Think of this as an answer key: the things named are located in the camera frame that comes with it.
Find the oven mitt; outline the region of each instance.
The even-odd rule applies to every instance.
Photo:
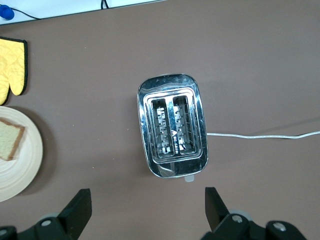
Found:
[[[10,89],[14,95],[21,95],[26,89],[27,78],[27,42],[0,36],[0,105],[8,100]]]

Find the bread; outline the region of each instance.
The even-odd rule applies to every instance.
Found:
[[[24,131],[24,126],[0,118],[0,159],[5,161],[14,159]]]

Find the brown table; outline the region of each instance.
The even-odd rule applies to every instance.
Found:
[[[41,169],[0,203],[18,231],[90,188],[80,239],[197,240],[210,230],[205,187],[264,226],[320,235],[320,136],[208,137],[195,182],[160,179],[146,164],[137,90],[186,73],[199,85],[208,132],[298,135],[320,130],[317,1],[168,0],[0,26],[29,44],[29,82],[6,106],[27,114],[44,143]]]

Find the plate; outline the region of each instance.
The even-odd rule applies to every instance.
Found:
[[[0,118],[24,126],[24,133],[11,161],[0,158],[0,202],[19,194],[35,178],[43,158],[43,142],[36,125],[22,112],[0,106]]]

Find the toaster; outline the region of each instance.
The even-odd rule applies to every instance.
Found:
[[[160,178],[194,179],[208,163],[207,131],[197,82],[186,74],[144,81],[137,105],[150,170]]]

